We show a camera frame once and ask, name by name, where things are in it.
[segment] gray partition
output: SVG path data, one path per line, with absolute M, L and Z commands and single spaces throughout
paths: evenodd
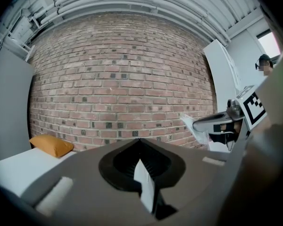
M 0 160 L 31 149 L 27 102 L 33 67 L 0 49 Z

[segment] white wall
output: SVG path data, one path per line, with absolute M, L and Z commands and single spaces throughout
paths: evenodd
M 256 36 L 267 29 L 268 24 L 262 18 L 233 37 L 226 48 L 239 70 L 243 88 L 248 85 L 259 85 L 265 79 L 263 72 L 255 69 L 255 63 L 265 53 Z

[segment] window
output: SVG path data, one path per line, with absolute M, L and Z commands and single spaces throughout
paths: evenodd
M 278 47 L 278 44 L 275 40 L 274 34 L 270 31 L 267 30 L 257 36 L 260 44 L 265 50 L 265 53 L 270 57 L 276 57 L 280 55 L 280 50 Z

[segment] pillow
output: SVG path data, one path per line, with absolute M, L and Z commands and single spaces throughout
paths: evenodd
M 31 138 L 29 142 L 40 150 L 55 157 L 61 157 L 74 148 L 74 145 L 71 143 L 46 134 L 35 136 Z

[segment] brick wall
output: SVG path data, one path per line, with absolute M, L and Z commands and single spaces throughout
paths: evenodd
M 34 42 L 32 136 L 84 150 L 135 137 L 199 146 L 179 120 L 213 113 L 205 44 L 155 18 L 105 14 L 67 22 Z

